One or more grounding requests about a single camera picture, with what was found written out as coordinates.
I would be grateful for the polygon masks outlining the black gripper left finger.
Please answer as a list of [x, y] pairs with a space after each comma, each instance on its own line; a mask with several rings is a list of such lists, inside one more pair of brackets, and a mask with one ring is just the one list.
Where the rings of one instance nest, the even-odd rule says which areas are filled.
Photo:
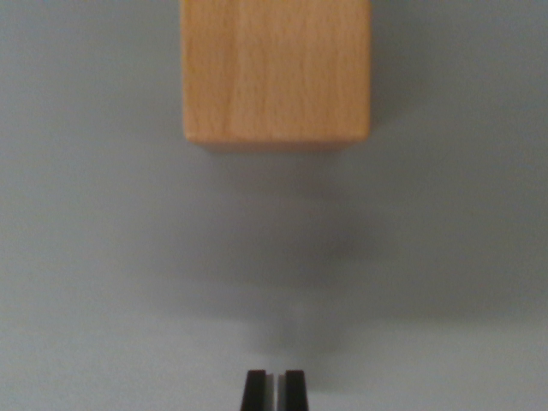
[[273, 375], [268, 374], [266, 370], [249, 370], [241, 399], [241, 411], [272, 411], [273, 409]]

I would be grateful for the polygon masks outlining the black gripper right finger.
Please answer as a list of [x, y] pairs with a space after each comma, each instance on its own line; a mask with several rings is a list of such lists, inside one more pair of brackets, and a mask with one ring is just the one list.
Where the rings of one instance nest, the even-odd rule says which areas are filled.
[[302, 370], [287, 370], [278, 376], [277, 411], [308, 411], [307, 385]]

